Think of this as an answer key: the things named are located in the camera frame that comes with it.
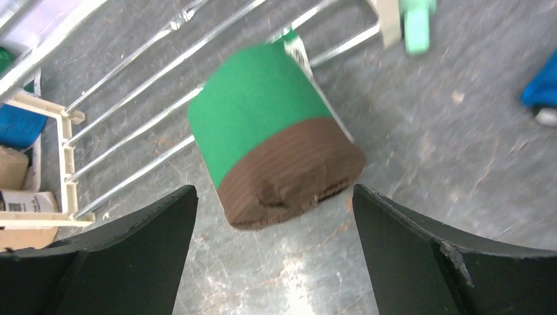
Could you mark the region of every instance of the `mint green object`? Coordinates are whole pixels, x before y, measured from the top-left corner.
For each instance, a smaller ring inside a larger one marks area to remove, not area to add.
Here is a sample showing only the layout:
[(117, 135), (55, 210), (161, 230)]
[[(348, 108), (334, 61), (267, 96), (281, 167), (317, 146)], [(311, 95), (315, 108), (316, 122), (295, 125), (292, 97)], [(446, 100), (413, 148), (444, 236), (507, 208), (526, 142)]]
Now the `mint green object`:
[(251, 150), (302, 121), (332, 117), (282, 38), (242, 49), (209, 78), (190, 103), (188, 120), (219, 188)]
[(435, 0), (399, 0), (409, 54), (422, 54), (430, 48), (430, 15), (436, 7)]

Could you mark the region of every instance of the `metal rod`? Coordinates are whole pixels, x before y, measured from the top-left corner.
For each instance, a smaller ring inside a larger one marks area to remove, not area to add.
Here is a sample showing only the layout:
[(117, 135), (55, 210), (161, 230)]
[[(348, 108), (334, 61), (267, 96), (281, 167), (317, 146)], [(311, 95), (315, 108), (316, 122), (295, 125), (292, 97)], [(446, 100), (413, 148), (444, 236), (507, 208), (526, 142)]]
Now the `metal rod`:
[(40, 65), (53, 57), (60, 48), (60, 44), (72, 35), (82, 23), (107, 0), (88, 0), (81, 2), (62, 23), (36, 49), (21, 57), (16, 64), (0, 79), (0, 101), (23, 85)]
[(194, 137), (189, 136), (186, 139), (182, 140), (177, 145), (173, 146), (168, 151), (164, 152), (162, 155), (158, 156), (155, 160), (151, 161), (149, 164), (145, 165), (142, 169), (131, 175), (130, 177), (126, 178), (123, 182), (116, 185), (113, 189), (107, 191), (104, 195), (97, 198), (95, 201), (90, 203), (87, 207), (83, 208), (81, 211), (77, 212), (74, 215), (75, 219), (79, 219), (80, 217), (88, 214), (92, 210), (96, 209), (99, 205), (103, 204), (104, 202), (108, 201), (115, 193), (120, 191), (122, 188), (125, 188), (127, 185), (131, 184), (132, 182), (136, 181), (137, 179), (143, 177), (145, 174), (149, 173), (152, 169), (159, 166), (162, 162), (166, 161), (169, 157), (173, 156), (177, 152), (180, 152), (183, 148), (186, 148), (189, 144), (194, 142)]
[(66, 179), (66, 182), (75, 182), (76, 180), (78, 180), (80, 177), (82, 177), (84, 174), (86, 174), (86, 172), (88, 172), (93, 167), (97, 166), (100, 162), (102, 162), (104, 159), (106, 159), (109, 155), (113, 154), (116, 150), (121, 148), (124, 144), (132, 141), (133, 139), (137, 138), (139, 135), (147, 132), (151, 127), (153, 127), (157, 123), (161, 122), (163, 119), (165, 119), (170, 114), (172, 114), (175, 110), (177, 110), (178, 108), (187, 104), (190, 100), (192, 100), (194, 97), (199, 95), (201, 90), (203, 90), (202, 86), (199, 86), (199, 87), (195, 88), (193, 91), (188, 93), (186, 96), (184, 96), (183, 98), (179, 99), (177, 102), (172, 104), (169, 108), (166, 108), (164, 111), (160, 112), (157, 116), (153, 117), (151, 120), (149, 120), (145, 124), (141, 125), (141, 127), (136, 129), (134, 132), (127, 135), (125, 138), (121, 139), (118, 143), (116, 143), (115, 145), (110, 147), (107, 151), (105, 151), (103, 154), (99, 155), (97, 158), (95, 158), (93, 161), (88, 163), (82, 169), (80, 169), (79, 171), (76, 171), (72, 176), (70, 176)]
[(147, 49), (151, 48), (159, 40), (165, 38), (170, 33), (177, 31), (186, 22), (192, 19), (194, 14), (201, 9), (209, 0), (197, 0), (194, 3), (190, 3), (187, 7), (180, 10), (180, 13), (176, 14), (172, 20), (170, 20), (157, 34), (151, 37), (148, 41), (143, 43), (136, 51), (129, 55), (124, 61), (120, 62), (114, 69), (108, 72), (102, 79), (95, 83), (89, 90), (85, 91), (77, 100), (75, 100), (66, 109), (66, 113), (70, 114), (78, 108), (83, 101), (88, 98), (91, 94), (102, 87), (108, 80), (112, 79), (114, 76), (119, 74), (125, 67), (130, 65), (137, 57), (142, 55)]
[[(319, 5), (313, 7), (312, 9), (310, 9), (309, 11), (307, 11), (306, 13), (304, 13), (303, 15), (301, 15), (300, 17), (298, 17), (297, 19), (292, 21), (291, 23), (287, 24), (283, 29), (292, 28), (293, 30), (295, 30), (296, 28), (298, 28), (301, 25), (303, 25), (304, 23), (306, 23), (311, 17), (315, 16), (318, 12), (321, 12), (323, 9), (327, 8), (331, 4), (333, 4), (335, 2), (338, 2), (338, 1), (339, 0), (327, 0), (327, 1), (324, 1), (324, 2), (320, 3)], [(277, 32), (274, 36), (271, 36), (269, 39), (275, 38), (276, 36), (282, 34), (283, 29), (281, 29), (279, 32)], [(165, 119), (170, 114), (172, 114), (175, 110), (177, 110), (178, 108), (187, 104), (190, 100), (192, 100), (194, 97), (196, 97), (201, 92), (201, 90), (203, 89), (204, 84), (205, 83), (202, 83), (200, 86), (198, 86), (197, 88), (190, 91), (188, 94), (186, 94), (186, 96), (184, 96), (183, 98), (181, 98), (180, 100), (178, 100), (177, 102), (172, 104), (169, 108), (160, 112), (157, 116), (153, 117), (152, 119), (147, 121), (145, 124), (141, 125), (141, 127), (136, 129), (135, 131), (133, 131), (130, 135), (127, 135), (125, 138), (120, 140), (118, 143), (116, 143), (115, 145), (110, 147), (103, 154), (99, 155), (93, 161), (91, 161), (87, 165), (85, 165), (83, 168), (76, 171), (72, 176), (70, 176), (66, 179), (66, 182), (77, 181), (84, 174), (86, 174), (86, 172), (90, 171), (92, 168), (97, 166), (100, 162), (102, 162), (104, 159), (106, 159), (108, 156), (110, 156), (116, 150), (118, 150), (119, 148), (124, 146), (129, 141), (137, 138), (139, 135), (147, 132), (152, 126), (161, 122), (163, 119)]]
[(39, 2), (39, 0), (15, 0), (2, 8), (0, 14), (0, 39), (4, 39), (12, 28)]
[(197, 43), (195, 43), (192, 47), (187, 49), (182, 55), (176, 58), (173, 62), (168, 64), (162, 70), (157, 72), (157, 74), (150, 77), (147, 81), (143, 82), (139, 87), (137, 87), (133, 92), (128, 94), (124, 99), (119, 101), (116, 105), (109, 108), (105, 113), (103, 113), (99, 118), (94, 120), (92, 123), (88, 124), (83, 128), (80, 132), (78, 132), (75, 136), (69, 139), (66, 142), (67, 146), (73, 146), (79, 139), (83, 138), (85, 134), (95, 128), (99, 123), (102, 123), (106, 118), (110, 117), (114, 112), (119, 110), (120, 108), (124, 107), (126, 104), (130, 103), (137, 95), (145, 91), (148, 87), (150, 87), (155, 81), (161, 78), (163, 75), (167, 74), (177, 66), (179, 66), (182, 62), (184, 62), (187, 58), (191, 57), (194, 53), (198, 52), (203, 46), (207, 45), (211, 40), (217, 37), (220, 33), (226, 30), (229, 26), (238, 22), (241, 18), (246, 16), (249, 12), (254, 10), (256, 7), (260, 6), (266, 0), (255, 0), (251, 2), (249, 5), (241, 8), (239, 11), (234, 13), (231, 17), (226, 19), (226, 21), (220, 23), (216, 28), (214, 28), (209, 34), (205, 37), (201, 38)]
[[(378, 28), (378, 27), (379, 27), (379, 25), (376, 24), (375, 26), (371, 27), (370, 29), (367, 29), (364, 32), (356, 35), (355, 37), (352, 37), (351, 39), (344, 42), (343, 44), (338, 45), (338, 46), (320, 54), (319, 56), (327, 56), (327, 58), (321, 57), (322, 61), (319, 64), (323, 64), (323, 62), (325, 62), (327, 60), (330, 60), (330, 59), (338, 56), (339, 54), (345, 53), (346, 51), (350, 50), (351, 48), (357, 46), (359, 43), (362, 43), (365, 39), (368, 39), (368, 38), (372, 37), (373, 35), (370, 35), (370, 34), (372, 33), (373, 30), (375, 30), (374, 28)], [(314, 59), (310, 60), (309, 63), (310, 64), (316, 64), (317, 61), (319, 61), (319, 60), (317, 60), (317, 58), (314, 58)], [(195, 90), (188, 93), (188, 95), (184, 96), (181, 100), (181, 101), (184, 102), (183, 104), (188, 102), (188, 100), (186, 100), (186, 99), (189, 96), (192, 96), (192, 98), (195, 97), (195, 95), (193, 95), (194, 92), (198, 90), (197, 93), (199, 93), (201, 91), (200, 89), (201, 88), (198, 87)], [(181, 106), (181, 105), (178, 106), (178, 104), (180, 104), (180, 101), (176, 102), (175, 106), (177, 106), (177, 107)], [(112, 198), (114, 195), (116, 195), (121, 189), (124, 189), (126, 186), (130, 185), (131, 183), (133, 183), (137, 179), (141, 178), (143, 175), (147, 174), (149, 171), (151, 171), (155, 167), (159, 166), (159, 164), (161, 164), (164, 161), (166, 161), (167, 159), (171, 158), (177, 152), (180, 152), (183, 148), (186, 148), (190, 144), (193, 144), (194, 141), (195, 141), (195, 138), (194, 138), (193, 135), (187, 137), (185, 140), (182, 140), (176, 146), (170, 148), (168, 151), (166, 151), (162, 155), (158, 156), (154, 161), (152, 161), (151, 163), (149, 163), (148, 165), (146, 165), (145, 167), (143, 167), (142, 169), (140, 169), (139, 171), (137, 171), (136, 173), (134, 173), (133, 175), (131, 175), (127, 179), (125, 179), (123, 182), (119, 183), (113, 189), (109, 190), (107, 193), (103, 194), (101, 197), (93, 200), (93, 202), (91, 202), (89, 205), (87, 205), (87, 207), (83, 208), (81, 211), (79, 211), (77, 213), (77, 215), (75, 216), (75, 219), (78, 219), (78, 218), (88, 214), (89, 212), (92, 212), (92, 211), (96, 210), (103, 203), (107, 202), (110, 198)]]
[(338, 56), (339, 54), (342, 54), (350, 49), (352, 49), (353, 47), (356, 47), (357, 45), (360, 45), (361, 43), (363, 43), (364, 41), (370, 39), (371, 37), (377, 35), (380, 31), (379, 28), (379, 23), (373, 25), (372, 27), (368, 28), (367, 30), (361, 32), (360, 34), (352, 37), (351, 39), (348, 39), (347, 41), (345, 41), (344, 43), (329, 49), (328, 51), (325, 51), (321, 54), (319, 54), (318, 56), (316, 56), (314, 59), (311, 60), (310, 65), (312, 67), (317, 67), (320, 66), (321, 64), (323, 64), (324, 62), (327, 62), (331, 59), (333, 59), (334, 57)]

